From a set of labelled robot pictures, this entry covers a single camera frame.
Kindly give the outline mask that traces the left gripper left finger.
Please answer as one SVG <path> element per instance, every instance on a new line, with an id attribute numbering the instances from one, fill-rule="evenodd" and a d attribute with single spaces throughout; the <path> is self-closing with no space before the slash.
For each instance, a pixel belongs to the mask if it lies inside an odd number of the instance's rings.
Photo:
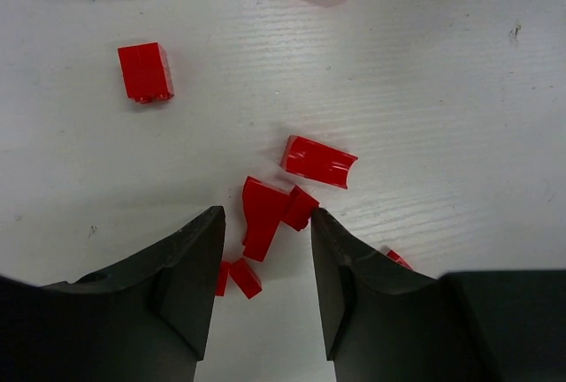
<path id="1" fill-rule="evenodd" d="M 203 359 L 225 243 L 213 206 L 79 280 L 1 280 L 4 381 L 190 381 Z"/>

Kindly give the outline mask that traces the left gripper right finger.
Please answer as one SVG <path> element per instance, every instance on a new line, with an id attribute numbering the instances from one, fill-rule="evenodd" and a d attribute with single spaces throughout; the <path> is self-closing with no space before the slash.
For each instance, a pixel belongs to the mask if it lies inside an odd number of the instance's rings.
<path id="1" fill-rule="evenodd" d="M 328 360 L 339 381 L 562 381 L 565 273 L 412 271 L 313 212 Z"/>

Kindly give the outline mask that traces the red lego slope piece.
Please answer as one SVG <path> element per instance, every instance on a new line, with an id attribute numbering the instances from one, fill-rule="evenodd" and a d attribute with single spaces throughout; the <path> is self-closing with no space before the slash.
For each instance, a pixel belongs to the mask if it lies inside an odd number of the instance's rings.
<path id="1" fill-rule="evenodd" d="M 285 215 L 289 193 L 248 176 L 241 197 L 247 224 L 243 255 L 263 262 Z"/>

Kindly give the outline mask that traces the red curved lego piece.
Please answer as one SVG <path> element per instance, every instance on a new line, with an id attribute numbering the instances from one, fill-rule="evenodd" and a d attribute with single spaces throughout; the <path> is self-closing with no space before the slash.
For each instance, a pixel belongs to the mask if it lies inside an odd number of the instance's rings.
<path id="1" fill-rule="evenodd" d="M 290 135 L 280 167 L 293 175 L 342 189 L 358 157 L 311 139 Z"/>

